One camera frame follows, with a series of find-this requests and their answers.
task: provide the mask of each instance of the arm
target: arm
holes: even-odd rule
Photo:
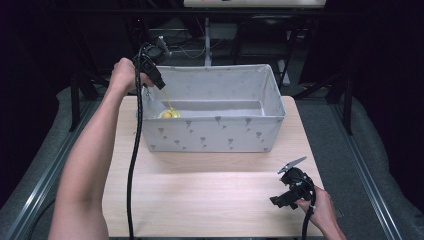
[[[107,239],[102,198],[112,160],[119,107],[135,88],[132,62],[115,64],[99,108],[69,153],[60,179],[49,239]],[[143,82],[153,86],[146,75]]]
[[[324,237],[328,240],[346,239],[337,223],[336,210],[334,209],[330,194],[316,186],[315,192],[317,196],[315,202],[316,208],[314,209],[314,214],[311,216],[311,222],[321,230]],[[310,203],[310,201],[305,201],[303,199],[296,201],[296,204],[305,212],[308,210]]]

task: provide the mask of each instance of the cardboard box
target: cardboard box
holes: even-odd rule
[[[268,152],[286,116],[269,65],[158,67],[166,86],[144,88],[150,151]],[[171,106],[180,118],[161,118]]]

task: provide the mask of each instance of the yellow object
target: yellow object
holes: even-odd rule
[[[179,118],[181,117],[181,115],[177,110],[171,108],[171,109],[163,111],[160,117],[161,118]]]
[[[171,117],[172,117],[172,114],[170,114],[169,112],[164,112],[162,114],[162,118],[171,118]]]

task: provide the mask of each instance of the wooden tabletop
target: wooden tabletop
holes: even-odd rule
[[[323,8],[326,0],[184,0],[185,7]]]
[[[296,104],[291,97],[283,102],[287,117],[267,153],[150,152],[142,138],[133,177],[135,236],[301,236],[304,212],[278,208],[269,200],[289,190],[277,171],[307,156],[296,167],[323,186]],[[125,97],[103,200],[111,237],[128,236],[126,186],[135,112],[136,97]],[[322,234],[310,223],[308,236]]]

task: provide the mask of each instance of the hand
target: hand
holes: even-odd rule
[[[336,210],[327,191],[315,186],[316,202],[311,222],[317,226],[326,239],[345,239],[345,236],[337,224]],[[299,199],[296,201],[303,211],[307,212],[311,201]]]
[[[153,82],[145,73],[140,73],[142,83],[149,87],[153,87]],[[119,62],[115,63],[110,78],[109,88],[120,91],[123,94],[128,93],[135,88],[135,67],[131,60],[128,58],[121,58]]]

